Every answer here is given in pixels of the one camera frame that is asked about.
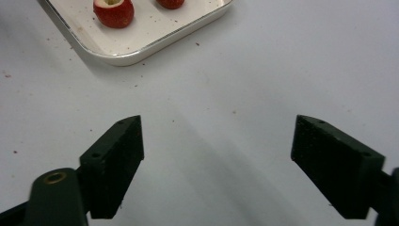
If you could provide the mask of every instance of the white surface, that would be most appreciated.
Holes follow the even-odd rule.
[[[1,1],[0,211],[140,114],[146,159],[117,216],[90,225],[373,225],[373,211],[342,219],[290,151],[304,114],[399,166],[398,23],[396,1],[237,0],[117,68],[65,40],[40,3]]]
[[[133,1],[135,17],[123,29],[102,25],[92,1],[46,2],[54,11],[49,16],[59,17],[64,24],[59,28],[71,32],[89,54],[111,65],[128,66],[219,18],[231,1],[186,1],[174,10],[161,7],[155,0]]]

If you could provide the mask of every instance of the white tray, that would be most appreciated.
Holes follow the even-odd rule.
[[[162,8],[156,0],[132,0],[135,18],[123,29],[108,28],[93,12],[93,0],[46,0],[88,53],[108,64],[127,66],[221,17],[232,0],[185,0]]]

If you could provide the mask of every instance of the white table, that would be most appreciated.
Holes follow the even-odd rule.
[[[90,225],[374,225],[342,219],[290,151],[303,114],[399,166],[397,1],[236,0],[119,68],[64,33],[38,1],[0,3],[0,212],[141,115],[146,158],[115,218]]]

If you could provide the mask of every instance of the apple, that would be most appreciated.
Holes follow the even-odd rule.
[[[94,0],[93,7],[99,21],[112,28],[128,26],[135,15],[131,0]]]
[[[162,7],[176,9],[182,6],[184,0],[156,0]]]

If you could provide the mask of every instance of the metal tray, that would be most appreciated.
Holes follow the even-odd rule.
[[[114,66],[127,66],[224,15],[233,0],[185,0],[170,10],[156,0],[132,0],[135,18],[123,29],[100,23],[92,0],[45,0],[88,53]]]

